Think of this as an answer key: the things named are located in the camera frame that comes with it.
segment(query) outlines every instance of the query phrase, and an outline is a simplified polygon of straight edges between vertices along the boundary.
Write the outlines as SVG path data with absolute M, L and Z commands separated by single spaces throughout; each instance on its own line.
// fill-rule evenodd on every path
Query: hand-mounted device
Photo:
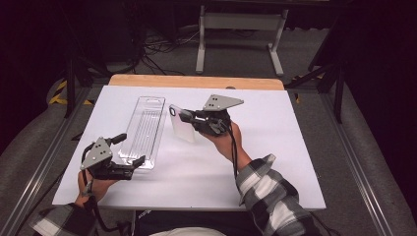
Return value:
M 141 156 L 132 162 L 132 165 L 120 165 L 111 161 L 113 152 L 110 149 L 112 144 L 116 145 L 126 140 L 127 135 L 121 134 L 114 138 L 98 138 L 84 150 L 81 170 L 86 169 L 92 178 L 100 180 L 131 180 L 133 172 L 145 162 L 145 156 Z
M 198 132 L 220 136 L 227 132 L 231 124 L 227 108 L 242 103 L 242 99 L 213 94 L 208 98 L 203 110 L 182 109 L 179 116 L 181 121 L 191 123 Z

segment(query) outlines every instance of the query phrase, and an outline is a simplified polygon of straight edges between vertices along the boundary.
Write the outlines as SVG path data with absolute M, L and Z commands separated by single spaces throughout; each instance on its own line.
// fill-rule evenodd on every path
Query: person's left hand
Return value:
M 86 170 L 87 181 L 92 179 L 92 176 Z M 118 180 L 98 180 L 94 179 L 92 181 L 91 191 L 95 195 L 95 199 L 99 202 L 107 193 L 108 188 L 115 184 Z M 86 187 L 83 180 L 83 172 L 80 171 L 78 174 L 78 184 L 79 184 L 79 194 L 75 201 L 75 204 L 79 207 L 84 207 L 83 203 L 89 200 L 88 196 L 83 197 L 82 193 Z

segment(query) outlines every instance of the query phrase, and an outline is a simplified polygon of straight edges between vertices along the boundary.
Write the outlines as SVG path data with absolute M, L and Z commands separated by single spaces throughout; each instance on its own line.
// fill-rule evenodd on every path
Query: white tabletop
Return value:
M 243 99 L 243 104 L 228 112 L 239 124 L 246 152 L 252 158 L 273 153 L 277 160 L 272 168 L 295 186 L 300 205 L 306 209 L 326 208 L 286 91 L 117 86 L 103 88 L 53 204 L 74 201 L 84 149 L 98 137 L 125 133 L 139 96 L 165 97 L 165 110 L 169 104 L 201 110 L 211 94 Z M 117 155 L 120 144 L 111 149 L 112 160 L 122 163 Z M 178 139 L 167 116 L 155 168 L 136 170 L 131 181 L 116 183 L 99 204 L 128 209 L 243 210 L 238 206 L 239 198 L 231 163 L 198 133 L 194 143 Z

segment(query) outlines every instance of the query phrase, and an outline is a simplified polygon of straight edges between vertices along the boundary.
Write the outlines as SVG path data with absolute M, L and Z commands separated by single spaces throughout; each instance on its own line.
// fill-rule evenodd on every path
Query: plaid sleeve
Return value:
M 41 211 L 30 223 L 36 232 L 45 235 L 94 235 L 95 217 L 74 204 Z
M 275 156 L 253 160 L 237 176 L 241 203 L 263 235 L 320 235 L 312 216 L 298 204 L 297 190 L 271 169 Z

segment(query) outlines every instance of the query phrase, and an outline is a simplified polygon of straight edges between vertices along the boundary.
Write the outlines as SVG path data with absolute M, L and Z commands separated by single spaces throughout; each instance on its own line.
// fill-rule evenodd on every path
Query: table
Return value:
M 244 104 L 228 111 L 241 127 L 247 153 L 253 158 L 274 153 L 277 161 L 272 168 L 298 189 L 301 206 L 325 208 L 310 156 L 281 81 L 134 75 L 113 76 L 109 86 L 103 88 L 53 204 L 64 205 L 74 200 L 78 192 L 75 176 L 84 148 L 99 136 L 112 138 L 125 132 L 139 95 L 163 95 L 168 103 L 201 109 L 212 93 L 245 100 Z M 269 110 L 272 104 L 278 106 Z M 120 146 L 111 148 L 116 153 Z M 113 161 L 121 163 L 117 154 L 113 155 Z M 197 134 L 193 144 L 176 138 L 167 118 L 155 168 L 136 170 L 131 181 L 114 185 L 99 204 L 120 209 L 244 210 L 243 206 L 238 206 L 240 197 L 232 172 L 231 163 L 202 136 Z

